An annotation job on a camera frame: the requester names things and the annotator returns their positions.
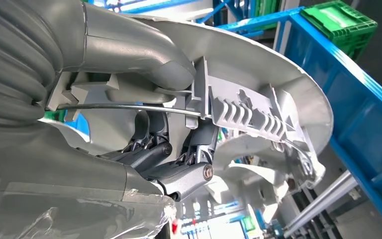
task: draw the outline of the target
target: pipe elbow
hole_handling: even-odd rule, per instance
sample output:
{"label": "pipe elbow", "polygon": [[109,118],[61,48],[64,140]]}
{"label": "pipe elbow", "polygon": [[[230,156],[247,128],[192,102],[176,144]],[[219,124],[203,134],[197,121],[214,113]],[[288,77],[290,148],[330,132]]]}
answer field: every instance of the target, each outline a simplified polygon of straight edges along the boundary
{"label": "pipe elbow", "polygon": [[86,4],[84,71],[139,72],[156,85],[184,90],[195,68],[161,31],[132,18]]}

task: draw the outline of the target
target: gray plastic bracket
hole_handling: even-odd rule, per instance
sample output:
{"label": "gray plastic bracket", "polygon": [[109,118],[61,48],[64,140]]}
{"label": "gray plastic bracket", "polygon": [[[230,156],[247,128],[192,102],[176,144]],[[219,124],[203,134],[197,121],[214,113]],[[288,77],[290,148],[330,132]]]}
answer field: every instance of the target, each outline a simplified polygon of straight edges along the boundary
{"label": "gray plastic bracket", "polygon": [[[74,83],[69,90],[66,87],[70,81],[71,72],[63,72],[57,85],[55,86],[47,104],[47,108],[55,111],[59,105],[80,105],[84,104],[87,95],[93,90],[111,90],[119,89],[116,74],[111,74],[107,82],[91,82],[87,73],[79,72]],[[67,110],[65,121],[74,121],[77,119],[81,110]]]}

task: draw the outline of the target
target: silver metal tube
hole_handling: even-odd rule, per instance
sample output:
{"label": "silver metal tube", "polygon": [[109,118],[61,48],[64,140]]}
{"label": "silver metal tube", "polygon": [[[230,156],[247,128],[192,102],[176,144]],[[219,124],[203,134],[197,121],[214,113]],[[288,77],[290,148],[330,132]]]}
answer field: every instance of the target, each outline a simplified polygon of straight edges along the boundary
{"label": "silver metal tube", "polygon": [[85,110],[85,109],[122,109],[122,110],[143,110],[143,111],[159,111],[167,113],[182,114],[187,116],[200,117],[200,112],[187,111],[175,108],[166,108],[158,106],[141,106],[141,105],[127,105],[127,104],[82,104],[82,105],[69,105],[58,106],[58,110]]}
{"label": "silver metal tube", "polygon": [[339,198],[357,186],[357,181],[351,173],[346,170],[336,181],[334,181],[320,196],[318,196],[308,207],[306,207],[286,227],[285,238],[292,235],[296,230],[320,214],[323,210],[336,202]]}

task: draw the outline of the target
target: blue metal frame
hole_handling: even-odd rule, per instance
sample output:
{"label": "blue metal frame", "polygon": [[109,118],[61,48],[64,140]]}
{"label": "blue metal frame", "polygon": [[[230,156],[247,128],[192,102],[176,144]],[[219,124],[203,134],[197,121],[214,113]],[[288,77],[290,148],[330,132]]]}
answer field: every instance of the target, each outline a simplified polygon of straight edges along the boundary
{"label": "blue metal frame", "polygon": [[330,145],[382,214],[382,87],[298,13],[302,8],[222,25],[249,32],[291,22],[285,56],[301,66],[322,87],[334,113]]}
{"label": "blue metal frame", "polygon": [[178,5],[183,5],[195,1],[201,1],[201,0],[166,0],[161,3],[156,3],[148,6],[143,6],[139,8],[134,8],[130,10],[123,11],[122,13],[133,13],[133,14],[138,14],[138,13],[143,13],[143,12],[148,12],[148,11],[154,11],[154,10],[159,10],[162,8],[168,8],[168,7],[173,7],[173,6],[178,6]]}
{"label": "blue metal frame", "polygon": [[220,0],[220,4],[218,4],[211,13],[207,14],[205,17],[198,19],[197,23],[204,23],[205,21],[209,20],[211,16],[213,16],[215,13],[220,11],[230,0]]}

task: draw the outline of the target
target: blue steel beam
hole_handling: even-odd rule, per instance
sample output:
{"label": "blue steel beam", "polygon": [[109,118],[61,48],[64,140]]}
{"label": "blue steel beam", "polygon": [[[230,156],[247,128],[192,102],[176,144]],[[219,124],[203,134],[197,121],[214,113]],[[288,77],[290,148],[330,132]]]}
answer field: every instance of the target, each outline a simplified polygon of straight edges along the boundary
{"label": "blue steel beam", "polygon": [[197,23],[204,23],[205,21],[209,20],[211,16],[213,16],[215,13],[220,11],[230,0],[221,0],[221,3],[218,4],[211,13],[207,14],[205,17],[198,19]]}
{"label": "blue steel beam", "polygon": [[161,2],[161,3],[156,3],[156,4],[152,4],[152,5],[148,5],[148,6],[143,6],[143,7],[139,7],[139,8],[126,10],[126,11],[123,11],[122,13],[138,14],[138,13],[143,13],[143,12],[148,12],[148,11],[159,10],[162,8],[168,8],[168,7],[183,5],[183,4],[187,4],[187,3],[191,3],[191,2],[195,2],[195,1],[201,1],[201,0],[168,0],[168,1]]}
{"label": "blue steel beam", "polygon": [[256,17],[256,2],[257,1],[256,0],[249,0],[249,1],[250,1],[250,6],[249,6],[250,17],[249,18],[254,18]]}
{"label": "blue steel beam", "polygon": [[234,23],[225,24],[222,26],[218,26],[218,28],[225,29],[228,31],[251,31],[255,27],[276,23],[278,21],[286,21],[289,18],[289,16],[298,14],[302,9],[304,9],[304,7],[275,12],[265,16],[258,16],[251,19],[245,19]]}
{"label": "blue steel beam", "polygon": [[[220,4],[220,0],[213,0],[213,6],[217,6],[219,4]],[[213,25],[219,26],[222,24],[221,22],[222,22],[222,11],[218,11],[213,16]]]}
{"label": "blue steel beam", "polygon": [[250,0],[244,0],[244,19],[248,18],[249,7],[250,7]]}
{"label": "blue steel beam", "polygon": [[354,63],[344,52],[339,50],[332,42],[330,42],[323,34],[314,28],[307,20],[305,20],[299,14],[292,14],[289,18],[293,26],[306,32],[311,36],[313,41],[317,45],[329,52],[337,59],[337,63],[347,74],[353,75],[359,82],[361,82],[366,88],[367,94],[373,94],[379,99],[379,104],[382,104],[382,86],[378,84],[371,76],[363,71],[356,63]]}

